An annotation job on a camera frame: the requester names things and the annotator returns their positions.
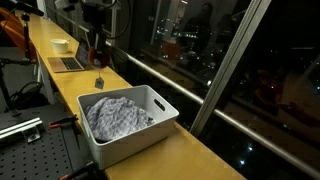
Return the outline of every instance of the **laptop keyboard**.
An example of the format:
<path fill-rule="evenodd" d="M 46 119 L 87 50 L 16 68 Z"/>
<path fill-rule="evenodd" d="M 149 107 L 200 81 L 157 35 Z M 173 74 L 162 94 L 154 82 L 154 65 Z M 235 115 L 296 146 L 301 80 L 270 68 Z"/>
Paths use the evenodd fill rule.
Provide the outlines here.
<path fill-rule="evenodd" d="M 68 70 L 82 69 L 76 62 L 76 60 L 72 57 L 61 58 L 61 60 Z"/>

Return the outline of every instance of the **white plastic bin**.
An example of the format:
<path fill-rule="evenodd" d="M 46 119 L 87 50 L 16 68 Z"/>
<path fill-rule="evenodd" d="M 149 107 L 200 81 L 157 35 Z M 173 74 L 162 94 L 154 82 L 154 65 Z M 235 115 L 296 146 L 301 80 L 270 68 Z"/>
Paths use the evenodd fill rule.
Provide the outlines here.
<path fill-rule="evenodd" d="M 84 110 L 103 97 L 126 97 L 144 109 L 154 119 L 154 124 L 142 130 L 107 143 L 99 144 L 93 137 Z M 78 97 L 81 124 L 94 160 L 99 169 L 105 169 L 146 147 L 164 139 L 172 133 L 173 123 L 179 112 L 149 86 L 136 86 L 108 92 L 85 94 Z"/>

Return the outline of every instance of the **white bowl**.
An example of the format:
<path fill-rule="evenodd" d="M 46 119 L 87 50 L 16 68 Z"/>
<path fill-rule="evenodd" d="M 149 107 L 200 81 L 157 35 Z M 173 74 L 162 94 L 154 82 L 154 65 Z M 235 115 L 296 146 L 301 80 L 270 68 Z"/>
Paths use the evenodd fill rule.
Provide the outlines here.
<path fill-rule="evenodd" d="M 65 39 L 51 39 L 50 42 L 52 44 L 53 50 L 56 53 L 59 53 L 59 54 L 68 53 L 69 42 L 67 42 L 67 40 L 65 40 Z"/>

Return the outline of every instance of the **gray towel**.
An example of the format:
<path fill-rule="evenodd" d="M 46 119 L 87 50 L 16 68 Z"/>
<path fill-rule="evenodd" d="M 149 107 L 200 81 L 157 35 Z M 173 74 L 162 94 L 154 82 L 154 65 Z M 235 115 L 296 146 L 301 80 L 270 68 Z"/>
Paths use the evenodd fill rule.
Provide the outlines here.
<path fill-rule="evenodd" d="M 118 139 L 153 124 L 143 109 L 125 97 L 104 97 L 89 108 L 87 121 L 93 136 L 100 141 Z"/>

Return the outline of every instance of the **laptop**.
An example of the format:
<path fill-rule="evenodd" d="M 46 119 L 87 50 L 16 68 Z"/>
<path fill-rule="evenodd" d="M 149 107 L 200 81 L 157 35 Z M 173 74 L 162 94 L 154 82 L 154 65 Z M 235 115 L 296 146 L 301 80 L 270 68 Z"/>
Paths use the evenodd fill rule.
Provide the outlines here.
<path fill-rule="evenodd" d="M 88 65 L 88 51 L 87 41 L 81 38 L 75 57 L 49 57 L 48 61 L 55 73 L 83 71 Z"/>

